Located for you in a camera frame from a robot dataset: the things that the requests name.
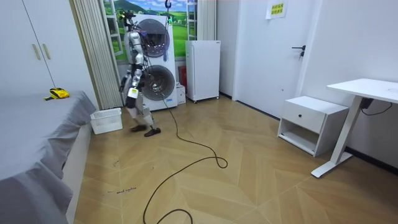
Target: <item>white wardrobe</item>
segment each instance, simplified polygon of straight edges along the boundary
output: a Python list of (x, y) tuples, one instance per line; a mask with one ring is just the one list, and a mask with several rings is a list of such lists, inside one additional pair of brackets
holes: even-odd
[(69, 1), (10, 0), (2, 8), (0, 95), (61, 87), (83, 90), (98, 108)]

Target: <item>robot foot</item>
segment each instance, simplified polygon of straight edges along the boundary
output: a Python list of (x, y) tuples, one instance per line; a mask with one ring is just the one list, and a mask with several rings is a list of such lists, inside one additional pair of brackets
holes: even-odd
[(146, 129), (147, 129), (146, 125), (140, 124), (140, 125), (137, 125), (137, 126), (131, 128), (130, 131), (131, 132), (138, 132), (138, 131), (145, 131)]
[(148, 131), (147, 133), (144, 134), (145, 137), (151, 137), (155, 134), (159, 134), (161, 132), (160, 128), (156, 128), (156, 129), (151, 129), (150, 131)]

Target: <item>curtain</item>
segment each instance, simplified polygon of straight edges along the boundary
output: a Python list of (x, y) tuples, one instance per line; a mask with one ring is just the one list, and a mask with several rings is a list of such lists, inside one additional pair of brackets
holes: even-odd
[(217, 2), (198, 0), (198, 40), (216, 40)]
[(118, 68), (111, 51), (111, 40), (101, 3), (98, 0), (73, 0), (73, 2), (101, 107), (108, 109), (123, 106), (119, 92)]

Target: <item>dryer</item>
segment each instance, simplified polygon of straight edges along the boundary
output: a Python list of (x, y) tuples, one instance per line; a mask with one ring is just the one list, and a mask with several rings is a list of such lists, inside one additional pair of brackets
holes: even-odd
[(142, 89), (144, 103), (151, 111), (177, 106), (173, 27), (166, 30), (166, 16), (138, 14), (133, 21), (144, 31), (146, 56), (150, 61), (151, 80), (146, 80)]

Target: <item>bed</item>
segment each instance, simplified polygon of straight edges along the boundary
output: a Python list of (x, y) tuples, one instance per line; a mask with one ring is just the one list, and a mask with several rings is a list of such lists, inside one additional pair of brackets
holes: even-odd
[(61, 100), (0, 96), (0, 223), (73, 223), (95, 107), (82, 91)]

